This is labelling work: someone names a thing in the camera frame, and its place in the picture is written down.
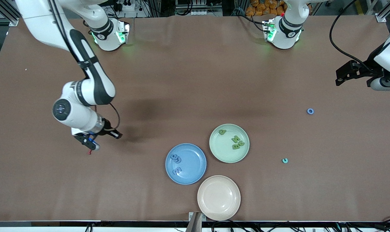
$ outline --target metal frame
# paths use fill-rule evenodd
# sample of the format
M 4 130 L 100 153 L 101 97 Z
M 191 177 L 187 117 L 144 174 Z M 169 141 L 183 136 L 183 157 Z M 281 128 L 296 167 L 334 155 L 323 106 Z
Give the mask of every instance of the metal frame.
M 235 8 L 240 7 L 245 12 L 248 6 L 249 6 L 249 0 L 236 0 Z
M 386 22 L 385 18 L 390 14 L 390 1 L 376 14 L 377 22 Z
M 9 26 L 17 26 L 18 18 L 21 18 L 20 12 L 6 0 L 0 0 L 0 14 L 9 21 Z
M 186 232 L 202 232 L 202 213 L 193 212 L 192 216 L 189 214 L 189 217 L 190 221 L 188 227 L 186 228 Z
M 366 15 L 372 15 L 373 12 L 374 12 L 374 6 L 377 4 L 378 0 L 373 0 L 371 2 L 371 0 L 366 0 L 367 2 L 367 12 L 366 12 Z
M 147 0 L 147 4 L 149 6 L 150 15 L 152 18 L 160 17 L 160 4 L 159 0 Z

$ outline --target brown paper surface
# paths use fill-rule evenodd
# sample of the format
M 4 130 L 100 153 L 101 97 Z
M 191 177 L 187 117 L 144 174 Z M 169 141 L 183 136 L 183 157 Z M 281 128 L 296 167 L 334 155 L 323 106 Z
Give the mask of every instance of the brown paper surface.
M 116 86 L 124 134 L 98 137 L 101 150 L 92 155 L 51 113 L 62 86 L 82 71 L 23 22 L 10 28 L 0 54 L 0 220 L 187 220 L 211 175 L 240 188 L 233 220 L 390 216 L 390 92 L 367 88 L 367 78 L 335 86 L 335 70 L 349 58 L 329 43 L 334 18 L 310 16 L 289 50 L 237 17 L 124 19 L 132 23 L 129 44 L 112 52 L 87 36 Z M 387 35 L 374 16 L 342 16 L 333 37 L 364 60 Z M 116 123 L 110 106 L 97 110 Z M 238 163 L 218 161 L 208 147 L 223 123 L 249 135 Z M 185 142 L 208 162 L 188 186 L 164 166 Z

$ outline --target white robotic arm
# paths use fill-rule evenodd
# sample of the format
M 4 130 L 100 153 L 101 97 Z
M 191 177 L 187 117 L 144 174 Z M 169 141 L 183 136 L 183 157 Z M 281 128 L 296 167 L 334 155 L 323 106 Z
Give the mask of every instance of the white robotic arm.
M 369 76 L 368 87 L 375 91 L 390 91 L 390 36 L 363 63 L 350 60 L 335 72 L 337 86 L 351 79 Z
M 126 43 L 129 24 L 117 19 L 109 19 L 105 10 L 98 4 L 107 0 L 59 0 L 63 8 L 69 9 L 89 26 L 95 42 L 105 51 L 113 51 Z
M 264 25 L 264 36 L 277 48 L 291 48 L 299 39 L 302 26 L 310 14 L 307 3 L 320 3 L 326 0 L 285 0 L 288 5 L 284 16 L 269 20 L 272 26 Z
M 120 138 L 122 134 L 112 128 L 107 119 L 89 108 L 110 104 L 115 97 L 115 87 L 86 38 L 68 22 L 59 2 L 16 0 L 16 4 L 31 34 L 44 44 L 70 51 L 86 75 L 81 81 L 64 85 L 61 97 L 53 105 L 53 116 L 71 127 L 75 138 L 91 150 L 98 150 L 99 145 L 90 135 L 96 138 L 109 134 Z

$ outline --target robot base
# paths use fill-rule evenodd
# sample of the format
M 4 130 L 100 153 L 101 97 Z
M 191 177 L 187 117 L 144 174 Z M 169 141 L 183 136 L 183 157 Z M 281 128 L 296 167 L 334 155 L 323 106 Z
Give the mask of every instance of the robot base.
M 127 43 L 127 37 L 129 35 L 129 24 L 125 24 L 117 19 L 110 20 L 113 22 L 114 29 L 105 40 L 99 39 L 99 35 L 95 36 L 92 33 L 95 43 L 105 51 L 116 50 L 122 44 Z
M 273 27 L 263 25 L 264 38 L 266 41 L 272 43 L 274 46 L 280 49 L 288 49 L 294 46 L 295 42 L 298 41 L 299 35 L 301 34 L 300 30 L 297 34 L 293 35 L 291 38 L 288 38 L 280 29 L 279 21 L 282 19 L 281 16 L 277 16 L 274 19 L 270 19 L 268 22 L 273 25 Z

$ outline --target green led light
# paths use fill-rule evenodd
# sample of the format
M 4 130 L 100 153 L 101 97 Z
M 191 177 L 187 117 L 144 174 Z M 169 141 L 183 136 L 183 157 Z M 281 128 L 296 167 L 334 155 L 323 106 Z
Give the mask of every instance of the green led light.
M 302 31 L 302 30 L 300 30 L 300 31 L 298 32 L 297 39 L 296 39 L 295 41 L 298 41 L 298 40 L 299 40 L 299 35 L 301 34 L 301 31 Z
M 274 30 L 269 33 L 268 40 L 269 41 L 273 41 L 274 37 L 275 37 L 275 34 L 276 34 L 276 28 L 274 28 Z
M 117 37 L 118 37 L 118 39 L 119 39 L 119 42 L 120 42 L 120 43 L 124 43 L 124 41 L 125 41 L 125 36 L 124 36 L 124 34 L 122 34 L 121 32 L 117 32 L 116 35 L 117 35 Z
M 95 39 L 95 43 L 97 44 L 97 40 L 96 40 L 96 37 L 95 37 L 95 35 L 93 34 L 93 32 L 92 32 L 92 36 L 93 36 L 93 38 Z

